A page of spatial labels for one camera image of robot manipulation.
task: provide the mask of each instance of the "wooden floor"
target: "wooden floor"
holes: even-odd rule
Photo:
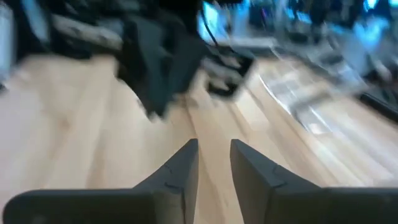
[[[0,204],[30,189],[133,187],[191,138],[200,144],[195,223],[243,223],[229,162],[234,138],[321,186],[398,186],[398,130],[384,118],[344,97],[313,109],[317,120],[307,125],[327,128],[311,133],[285,112],[280,103],[331,88],[294,64],[259,61],[231,102],[210,98],[198,72],[196,103],[149,121],[115,79],[113,59],[32,57],[0,94]],[[264,84],[281,78],[294,85],[272,97]]]

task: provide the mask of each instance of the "black object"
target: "black object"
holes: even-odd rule
[[[136,93],[148,116],[161,117],[175,94],[189,90],[202,58],[213,54],[197,33],[200,3],[181,7],[164,0],[31,0],[29,7],[41,9],[32,16],[35,10],[23,0],[6,0],[17,24],[18,62],[30,54],[78,60],[114,55],[117,77]],[[32,27],[38,16],[48,27],[45,40]]]
[[[360,94],[357,98],[379,114],[398,124],[398,92],[391,87],[378,88]]]
[[[236,83],[232,80],[225,80],[225,84],[228,87],[227,90],[218,88],[211,82],[208,82],[207,91],[210,94],[220,96],[224,99],[232,99],[235,94],[237,94],[239,87],[241,87],[247,79],[255,57],[248,50],[232,49],[229,46],[219,46],[217,51],[219,52],[218,54],[208,55],[208,58],[219,66],[225,68],[228,72],[237,73],[241,78],[241,81]]]
[[[374,7],[366,12],[365,17],[377,16],[391,21],[393,19],[391,14],[392,6],[389,1],[390,0],[378,0]]]
[[[264,2],[255,2],[250,4],[249,24],[256,28],[265,28],[265,30],[274,31],[274,5]]]
[[[4,91],[6,89],[6,87],[2,84],[2,83],[0,83],[0,93],[2,92],[2,91]]]
[[[321,188],[240,140],[232,140],[231,167],[247,224],[398,222],[397,189]]]
[[[322,66],[333,66],[337,65],[344,60],[344,57],[339,52],[333,52],[328,55],[321,55],[319,62]]]
[[[236,5],[236,4],[241,4],[243,0],[217,0],[216,1],[220,6],[230,6],[230,5]]]
[[[324,23],[329,11],[328,1],[304,1],[289,2],[289,7],[293,11],[294,20],[292,27],[286,29],[287,37],[295,44],[309,44],[312,40],[314,44],[321,40],[320,28]],[[297,26],[304,26],[304,21],[299,21],[297,13],[301,11],[308,13],[311,20],[309,32],[298,32]]]
[[[35,190],[11,199],[4,224],[192,224],[198,187],[198,140],[191,139],[132,189]]]

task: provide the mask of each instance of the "black cable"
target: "black cable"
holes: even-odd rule
[[[203,23],[205,24],[207,33],[209,33],[209,35],[210,35],[212,41],[214,42],[214,45],[215,45],[216,47],[219,47],[218,42],[217,42],[217,40],[216,40],[216,37],[214,37],[214,35],[211,33],[210,28],[209,28],[209,25],[207,24],[207,20],[206,20],[206,16],[205,16],[205,10],[204,10],[203,6],[202,6],[202,8],[200,9],[200,14],[201,14],[201,18],[203,19]]]

